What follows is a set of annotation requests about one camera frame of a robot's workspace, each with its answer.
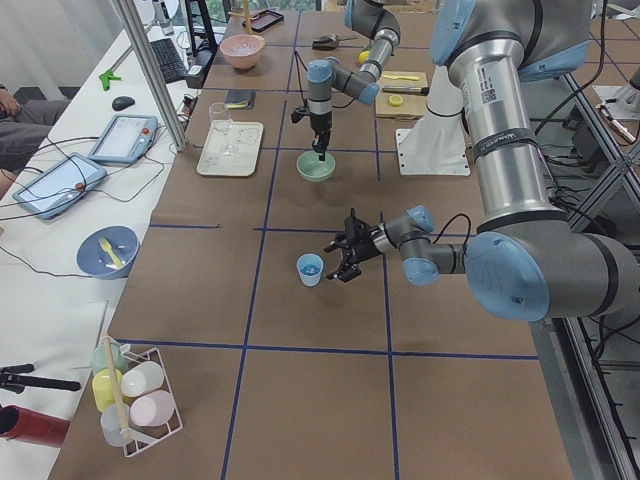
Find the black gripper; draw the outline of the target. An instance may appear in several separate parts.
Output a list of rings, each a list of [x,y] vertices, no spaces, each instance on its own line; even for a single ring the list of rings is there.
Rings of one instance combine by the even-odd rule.
[[[380,222],[375,226],[366,224],[368,232],[363,239],[349,241],[345,232],[339,232],[324,248],[326,253],[341,249],[340,264],[336,270],[325,275],[326,279],[349,282],[361,274],[359,263],[382,254],[382,250],[376,245],[376,239],[381,235],[386,235],[384,223]]]
[[[326,151],[329,145],[332,129],[332,113],[310,115],[310,125],[314,131],[312,147],[319,154],[319,160],[326,160]]]

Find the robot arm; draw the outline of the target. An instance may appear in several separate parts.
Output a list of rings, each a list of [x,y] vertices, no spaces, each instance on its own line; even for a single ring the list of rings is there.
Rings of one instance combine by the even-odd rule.
[[[417,206],[372,227],[355,216],[331,248],[333,277],[349,281],[361,262],[400,253],[416,286],[464,274],[477,301],[512,320],[598,316],[639,296],[639,266],[618,241],[576,233],[553,206],[541,154],[521,96],[526,81],[557,77],[586,59],[587,1],[447,1],[438,11],[431,58],[461,92],[485,221],[463,245],[429,238],[433,221]]]
[[[378,80],[388,59],[397,49],[401,30],[394,14],[384,8],[382,1],[349,1],[344,12],[344,23],[351,30],[372,41],[368,58],[357,72],[343,67],[334,57],[313,60],[307,69],[308,97],[300,116],[310,118],[315,137],[312,149],[323,161],[332,128],[332,91],[370,105],[380,91]]]

